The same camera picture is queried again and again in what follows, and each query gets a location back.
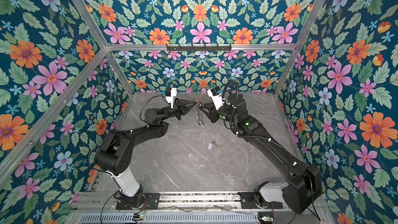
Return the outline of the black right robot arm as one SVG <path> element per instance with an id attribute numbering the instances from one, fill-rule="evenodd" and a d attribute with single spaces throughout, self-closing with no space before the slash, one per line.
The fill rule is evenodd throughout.
<path id="1" fill-rule="evenodd" d="M 229 122 L 233 134 L 259 149 L 284 178 L 282 183 L 263 182 L 254 189 L 258 207 L 285 203 L 296 214 L 302 214 L 322 195 L 321 171 L 309 166 L 279 144 L 255 117 L 248 114 L 242 94 L 230 94 L 227 102 L 220 95 L 211 103 L 199 106 L 211 122 Z"/>

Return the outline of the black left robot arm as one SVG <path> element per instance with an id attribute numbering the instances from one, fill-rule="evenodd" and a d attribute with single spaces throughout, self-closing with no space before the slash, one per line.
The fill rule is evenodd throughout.
<path id="1" fill-rule="evenodd" d="M 115 181 L 119 187 L 119 199 L 126 206 L 132 209 L 141 208 L 145 198 L 143 187 L 135 179 L 131 169 L 134 147 L 165 136 L 169 127 L 166 120 L 180 120 L 196 104 L 196 101 L 175 99 L 173 104 L 164 108 L 148 108 L 144 113 L 144 126 L 121 131 L 114 129 L 104 138 L 94 162 Z"/>

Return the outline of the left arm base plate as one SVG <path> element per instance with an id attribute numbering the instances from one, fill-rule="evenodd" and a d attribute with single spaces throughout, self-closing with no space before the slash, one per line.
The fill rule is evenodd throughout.
<path id="1" fill-rule="evenodd" d="M 160 202 L 159 193 L 138 193 L 133 197 L 117 193 L 114 198 L 117 200 L 117 210 L 153 210 L 158 208 Z"/>

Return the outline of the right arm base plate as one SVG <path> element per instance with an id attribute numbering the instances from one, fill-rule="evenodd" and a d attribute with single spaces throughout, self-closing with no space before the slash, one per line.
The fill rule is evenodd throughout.
<path id="1" fill-rule="evenodd" d="M 259 193 L 238 192 L 242 209 L 283 209 L 280 202 L 266 202 Z"/>

